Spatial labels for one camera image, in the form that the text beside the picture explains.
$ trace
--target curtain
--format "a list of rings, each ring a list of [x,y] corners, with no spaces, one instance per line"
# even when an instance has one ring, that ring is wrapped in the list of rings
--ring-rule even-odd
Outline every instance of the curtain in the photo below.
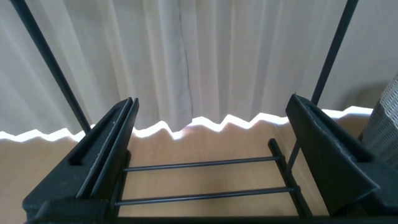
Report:
[[[27,0],[90,124],[131,96],[137,129],[173,131],[199,116],[285,116],[291,94],[310,98],[345,3]],[[9,1],[0,17],[0,131],[81,131]],[[358,3],[320,107],[376,103],[398,71],[396,20],[398,1]]]

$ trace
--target sheer curtain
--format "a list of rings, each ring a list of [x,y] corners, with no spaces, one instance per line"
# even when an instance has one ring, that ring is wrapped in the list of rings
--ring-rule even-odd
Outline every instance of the sheer curtain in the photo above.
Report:
[[[137,129],[173,131],[198,116],[285,116],[291,94],[310,98],[345,3],[27,0],[90,123],[132,96]],[[0,131],[80,131],[9,1],[0,18]],[[380,94],[398,72],[397,19],[397,1],[358,3],[322,108]]]

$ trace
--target brown floor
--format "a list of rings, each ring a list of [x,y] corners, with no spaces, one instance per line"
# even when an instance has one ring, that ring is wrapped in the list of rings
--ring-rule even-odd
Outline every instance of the brown floor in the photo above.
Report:
[[[357,136],[366,117],[349,116],[339,123]],[[130,140],[130,166],[216,161],[270,156],[270,138],[276,138],[289,157],[295,141],[289,124],[274,126],[258,122],[251,129],[227,125],[220,133],[202,126],[189,127],[187,135],[174,141],[167,131],[148,138]],[[2,223],[22,223],[23,198],[58,164],[76,144],[64,138],[47,142],[36,138],[18,143],[0,141],[0,217]],[[293,169],[302,193],[315,215],[327,215],[320,193],[303,155]],[[226,166],[153,170],[129,173],[123,198],[203,194],[284,186],[275,162],[254,162]],[[121,207],[120,216],[240,216],[297,215],[288,193],[221,198],[190,202],[160,203]]]

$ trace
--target floor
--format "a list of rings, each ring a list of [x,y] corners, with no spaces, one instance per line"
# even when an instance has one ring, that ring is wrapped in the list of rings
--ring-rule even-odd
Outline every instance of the floor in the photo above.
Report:
[[[338,120],[357,136],[367,117],[349,115]],[[276,138],[289,157],[295,136],[290,124],[275,126],[265,121],[250,129],[233,124],[219,133],[203,126],[189,127],[175,141],[161,130],[147,138],[132,136],[128,149],[130,166],[217,161],[271,156],[267,148]],[[58,164],[76,144],[69,138],[55,142],[36,138],[19,143],[0,141],[0,217],[3,223],[22,223],[23,198]],[[296,181],[315,215],[327,215],[326,206],[300,153],[293,169]],[[225,166],[131,172],[123,198],[147,198],[203,194],[284,186],[275,162],[253,162]],[[173,202],[121,207],[120,216],[241,216],[297,215],[288,193]]]

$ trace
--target horizontal metal bar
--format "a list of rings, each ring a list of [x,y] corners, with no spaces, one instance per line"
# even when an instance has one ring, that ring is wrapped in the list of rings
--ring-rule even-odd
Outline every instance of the horizontal metal bar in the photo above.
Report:
[[[145,170],[159,170],[159,169],[178,169],[187,167],[201,167],[201,166],[217,166],[217,165],[228,165],[228,164],[239,164],[244,162],[264,162],[264,161],[276,161],[277,157],[255,157],[249,159],[230,159],[225,161],[211,161],[211,162],[191,162],[184,164],[168,164],[168,165],[157,165],[157,166],[142,166],[142,167],[128,167],[125,168],[124,172],[134,171],[145,171]]]
[[[242,190],[235,192],[222,192],[213,194],[198,194],[198,195],[184,195],[184,196],[174,196],[174,197],[157,197],[157,198],[141,198],[141,199],[130,199],[122,200],[116,202],[115,206],[122,205],[141,205],[147,203],[164,203],[164,202],[182,202],[189,200],[204,200],[213,198],[225,198],[225,197],[239,197],[239,196],[249,196],[249,195],[260,195],[260,194],[273,194],[282,192],[293,192],[292,187],[274,187],[269,189],[257,189],[257,190]]]

